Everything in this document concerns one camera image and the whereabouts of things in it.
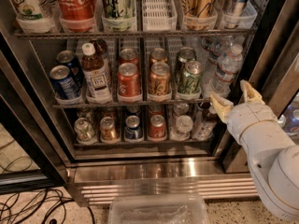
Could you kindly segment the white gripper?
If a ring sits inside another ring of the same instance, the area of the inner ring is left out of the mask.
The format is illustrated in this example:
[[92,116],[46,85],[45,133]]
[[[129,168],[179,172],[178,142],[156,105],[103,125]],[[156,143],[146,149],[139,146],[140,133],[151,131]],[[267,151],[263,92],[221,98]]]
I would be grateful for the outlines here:
[[236,105],[220,97],[217,93],[210,94],[210,102],[220,120],[227,124],[227,129],[237,143],[243,132],[250,126],[263,121],[277,121],[277,116],[268,105],[264,105],[263,97],[246,80],[240,81],[244,104]]

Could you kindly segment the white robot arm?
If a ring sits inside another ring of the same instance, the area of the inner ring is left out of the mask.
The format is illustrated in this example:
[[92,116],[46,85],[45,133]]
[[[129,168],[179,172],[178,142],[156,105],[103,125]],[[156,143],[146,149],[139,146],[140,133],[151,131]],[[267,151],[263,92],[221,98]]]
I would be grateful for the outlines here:
[[235,141],[244,148],[263,205],[276,217],[299,220],[299,146],[278,125],[263,97],[240,82],[244,102],[234,105],[213,92],[210,102]]

